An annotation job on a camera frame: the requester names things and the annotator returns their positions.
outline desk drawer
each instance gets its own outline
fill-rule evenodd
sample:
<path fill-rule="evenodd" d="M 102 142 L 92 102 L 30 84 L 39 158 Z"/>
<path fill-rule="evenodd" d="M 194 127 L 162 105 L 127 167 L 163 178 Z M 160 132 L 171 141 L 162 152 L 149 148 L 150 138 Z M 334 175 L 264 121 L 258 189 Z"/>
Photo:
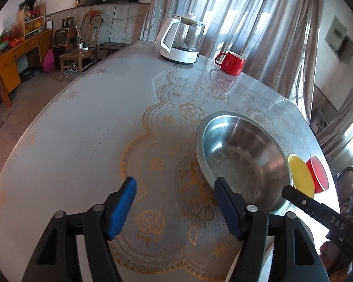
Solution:
<path fill-rule="evenodd" d="M 32 40 L 28 41 L 26 45 L 28 52 L 33 48 L 36 48 L 39 45 L 39 37 L 34 37 Z"/>
<path fill-rule="evenodd" d="M 21 44 L 18 48 L 14 50 L 16 54 L 16 59 L 21 57 L 22 55 L 26 54 L 27 52 L 27 45 L 26 43 Z"/>
<path fill-rule="evenodd" d="M 15 61 L 12 61 L 3 70 L 1 70 L 0 76 L 8 93 L 12 92 L 14 88 L 21 84 Z"/>
<path fill-rule="evenodd" d="M 15 54 L 13 51 L 0 58 L 0 70 L 4 69 L 13 60 L 15 60 Z"/>

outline red cup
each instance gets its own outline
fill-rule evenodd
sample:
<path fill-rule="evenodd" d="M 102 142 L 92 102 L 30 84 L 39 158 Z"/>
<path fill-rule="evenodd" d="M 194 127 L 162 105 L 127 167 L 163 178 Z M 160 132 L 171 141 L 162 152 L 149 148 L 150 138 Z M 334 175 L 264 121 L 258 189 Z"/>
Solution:
<path fill-rule="evenodd" d="M 225 58 L 222 63 L 218 63 L 217 59 L 219 59 L 221 55 L 225 55 Z M 234 76 L 241 74 L 245 61 L 242 56 L 234 52 L 220 53 L 215 58 L 216 65 L 221 66 L 224 72 Z"/>
<path fill-rule="evenodd" d="M 328 190 L 329 184 L 327 173 L 320 160 L 315 155 L 311 155 L 310 159 L 306 162 L 306 165 L 314 180 L 315 193 L 322 193 L 323 191 Z"/>

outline kettle lid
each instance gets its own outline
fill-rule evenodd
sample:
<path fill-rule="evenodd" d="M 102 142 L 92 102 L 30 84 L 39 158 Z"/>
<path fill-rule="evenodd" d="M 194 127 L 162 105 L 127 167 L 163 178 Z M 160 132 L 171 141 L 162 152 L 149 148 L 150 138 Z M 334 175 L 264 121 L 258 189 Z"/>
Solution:
<path fill-rule="evenodd" d="M 174 15 L 173 17 L 181 18 L 181 22 L 184 24 L 192 23 L 192 24 L 198 24 L 198 25 L 203 25 L 205 26 L 204 22 L 197 21 L 196 16 L 192 14 L 187 14 L 185 17 L 184 16 L 179 16 L 179 15 Z"/>

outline stainless steel bowl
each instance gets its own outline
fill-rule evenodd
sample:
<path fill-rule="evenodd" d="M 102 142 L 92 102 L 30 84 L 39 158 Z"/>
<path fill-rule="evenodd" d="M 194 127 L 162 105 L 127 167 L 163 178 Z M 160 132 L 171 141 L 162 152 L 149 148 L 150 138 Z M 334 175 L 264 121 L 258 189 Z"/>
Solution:
<path fill-rule="evenodd" d="M 288 161 L 277 142 L 254 121 L 232 112 L 207 116 L 196 133 L 202 172 L 214 188 L 225 177 L 248 204 L 267 213 L 284 214 L 289 201 L 281 196 L 292 185 Z"/>

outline blue gripper pad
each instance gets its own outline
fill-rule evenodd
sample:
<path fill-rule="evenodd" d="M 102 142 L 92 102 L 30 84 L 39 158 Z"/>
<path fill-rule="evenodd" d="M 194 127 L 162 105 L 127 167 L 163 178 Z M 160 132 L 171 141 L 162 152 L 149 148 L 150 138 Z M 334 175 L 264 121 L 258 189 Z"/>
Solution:
<path fill-rule="evenodd" d="M 233 194 L 232 190 L 225 179 L 223 181 L 221 179 L 223 178 L 217 178 L 215 181 L 215 198 L 229 228 L 229 232 L 238 239 L 242 234 L 239 228 L 239 213 L 230 196 Z"/>
<path fill-rule="evenodd" d="M 114 239 L 115 236 L 121 232 L 124 222 L 127 219 L 129 209 L 135 199 L 136 191 L 136 180 L 133 177 L 127 177 L 119 191 L 116 192 L 116 194 L 119 193 L 120 197 L 109 219 L 107 236 L 110 240 Z"/>

